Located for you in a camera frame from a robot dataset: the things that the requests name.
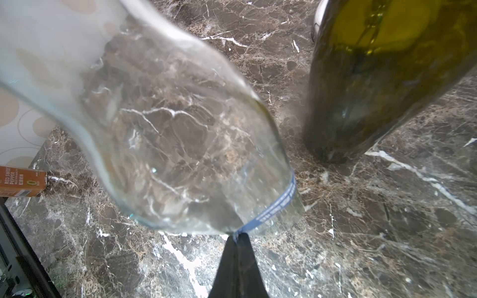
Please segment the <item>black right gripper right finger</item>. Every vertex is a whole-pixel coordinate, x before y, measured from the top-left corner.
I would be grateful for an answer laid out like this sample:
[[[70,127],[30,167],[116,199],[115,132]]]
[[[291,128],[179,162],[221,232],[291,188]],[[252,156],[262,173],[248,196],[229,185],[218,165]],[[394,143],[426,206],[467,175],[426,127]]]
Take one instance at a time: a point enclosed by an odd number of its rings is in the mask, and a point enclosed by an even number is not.
[[[269,298],[246,233],[238,236],[238,291],[240,298]]]

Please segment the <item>clear bottle black cap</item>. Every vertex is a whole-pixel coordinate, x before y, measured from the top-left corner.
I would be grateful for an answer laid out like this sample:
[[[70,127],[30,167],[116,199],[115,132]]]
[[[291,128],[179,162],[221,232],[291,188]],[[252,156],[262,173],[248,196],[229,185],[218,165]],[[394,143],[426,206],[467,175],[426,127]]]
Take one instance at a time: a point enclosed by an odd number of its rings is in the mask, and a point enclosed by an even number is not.
[[[1,86],[60,124],[118,206],[157,230],[232,235],[291,181],[241,72],[148,1],[2,1]],[[303,213],[296,188],[249,233]]]

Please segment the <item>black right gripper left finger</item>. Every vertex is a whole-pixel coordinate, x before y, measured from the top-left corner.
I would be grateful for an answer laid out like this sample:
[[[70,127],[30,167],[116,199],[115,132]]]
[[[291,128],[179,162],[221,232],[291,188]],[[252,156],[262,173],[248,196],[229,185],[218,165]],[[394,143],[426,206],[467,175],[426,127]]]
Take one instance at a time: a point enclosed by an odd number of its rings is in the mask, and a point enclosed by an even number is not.
[[[239,255],[233,236],[229,236],[208,298],[238,298]]]

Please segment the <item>dark green wine bottle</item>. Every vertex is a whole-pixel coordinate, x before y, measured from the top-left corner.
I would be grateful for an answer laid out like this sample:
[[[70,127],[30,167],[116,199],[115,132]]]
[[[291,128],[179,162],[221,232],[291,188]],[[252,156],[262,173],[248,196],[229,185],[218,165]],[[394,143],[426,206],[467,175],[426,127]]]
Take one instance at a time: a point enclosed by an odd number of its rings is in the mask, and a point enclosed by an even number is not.
[[[477,64],[475,1],[321,1],[313,24],[306,148],[364,154]]]

